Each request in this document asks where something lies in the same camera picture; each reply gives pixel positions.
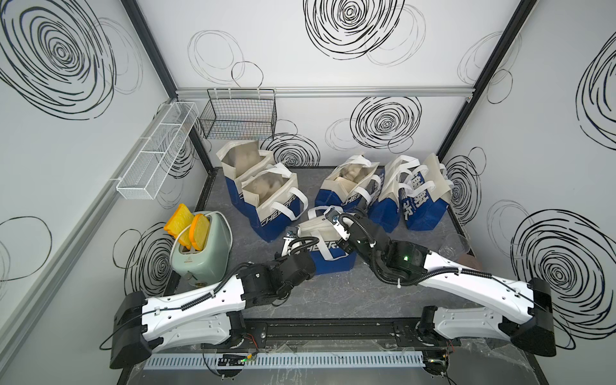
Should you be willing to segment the front yellow toast slice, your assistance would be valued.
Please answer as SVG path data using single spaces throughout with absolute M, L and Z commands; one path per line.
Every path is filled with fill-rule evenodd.
M 197 214 L 189 226 L 189 242 L 194 250 L 202 251 L 208 240 L 210 220 L 202 213 Z

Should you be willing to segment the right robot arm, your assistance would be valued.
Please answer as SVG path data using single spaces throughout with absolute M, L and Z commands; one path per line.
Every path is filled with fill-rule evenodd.
M 424 246 L 392 240 L 380 226 L 359 215 L 333 213 L 327 221 L 340 235 L 340 247 L 361 256 L 380 282 L 399 289 L 433 288 L 476 303 L 461 310 L 426 306 L 415 327 L 422 343 L 492 338 L 533 355 L 556 356 L 547 281 L 515 281 L 463 266 Z

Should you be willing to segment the yellow toast slice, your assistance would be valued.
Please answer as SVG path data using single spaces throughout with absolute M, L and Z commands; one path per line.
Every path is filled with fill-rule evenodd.
M 184 204 L 179 204 L 174 214 L 167 221 L 164 230 L 175 238 L 181 236 L 182 232 L 192 225 L 194 215 Z
M 189 226 L 189 242 L 194 250 L 202 251 L 208 240 L 210 220 L 202 213 L 197 214 Z

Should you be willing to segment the blue beige takeout bag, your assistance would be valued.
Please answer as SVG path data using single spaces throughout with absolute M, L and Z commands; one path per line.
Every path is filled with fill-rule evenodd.
M 274 153 L 260 149 L 258 141 L 229 141 L 216 155 L 221 162 L 231 203 L 246 216 L 242 183 L 274 165 Z
M 324 216 L 328 210 L 343 212 L 339 206 L 317 206 L 308 210 L 307 221 L 297 225 L 299 237 L 319 239 L 317 244 L 307 249 L 316 264 L 316 275 L 347 272 L 355 266 L 356 254 L 344 251 L 337 244 L 341 237 Z M 300 245 L 298 242 L 293 245 L 293 249 Z
M 399 202 L 406 227 L 412 231 L 435 229 L 449 208 L 454 187 L 438 156 L 428 155 L 400 187 Z
M 338 206 L 352 210 L 360 203 L 370 206 L 381 192 L 380 162 L 363 155 L 349 157 L 323 181 L 314 201 L 315 206 Z
M 265 168 L 242 183 L 251 228 L 265 242 L 274 241 L 308 209 L 298 176 L 283 163 Z
M 398 156 L 385 165 L 380 175 L 382 181 L 380 192 L 371 203 L 368 217 L 386 233 L 393 232 L 399 224 L 400 177 L 403 173 L 407 175 L 412 173 L 420 165 L 421 162 L 417 158 L 406 155 Z

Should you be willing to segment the mint green toaster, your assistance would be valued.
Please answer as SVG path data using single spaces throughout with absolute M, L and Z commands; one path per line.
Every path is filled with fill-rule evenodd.
M 234 240 L 224 214 L 219 211 L 203 211 L 201 214 L 210 221 L 205 248 L 188 251 L 177 243 L 170 254 L 173 271 L 192 287 L 206 287 L 223 279 Z

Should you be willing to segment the clear plastic cup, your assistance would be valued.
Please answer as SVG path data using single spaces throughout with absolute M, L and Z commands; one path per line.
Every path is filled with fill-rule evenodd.
M 451 261 L 458 261 L 471 251 L 468 239 L 460 234 L 449 234 L 438 250 L 440 256 Z

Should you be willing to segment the rear yellow toast slice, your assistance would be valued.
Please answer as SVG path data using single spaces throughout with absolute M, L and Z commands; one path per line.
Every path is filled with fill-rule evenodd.
M 184 204 L 179 204 L 174 214 L 167 221 L 164 230 L 175 238 L 181 236 L 182 232 L 192 225 L 194 215 Z

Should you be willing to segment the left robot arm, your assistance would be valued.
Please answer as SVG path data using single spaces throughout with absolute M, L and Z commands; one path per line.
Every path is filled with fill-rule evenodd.
M 141 291 L 124 297 L 107 338 L 109 367 L 124 369 L 155 351 L 191 343 L 220 345 L 242 333 L 230 318 L 244 309 L 284 299 L 312 279 L 316 265 L 307 252 L 268 263 L 244 262 L 208 287 L 148 298 Z

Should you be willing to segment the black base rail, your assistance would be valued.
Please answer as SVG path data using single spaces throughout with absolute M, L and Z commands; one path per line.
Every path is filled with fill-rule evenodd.
M 446 340 L 433 345 L 420 342 L 415 329 L 418 318 L 397 319 L 244 319 L 238 314 L 224 319 L 205 319 L 160 334 L 159 350 L 203 343 L 207 347 L 259 348 L 275 342 L 299 340 L 386 340 L 395 347 L 445 348 Z

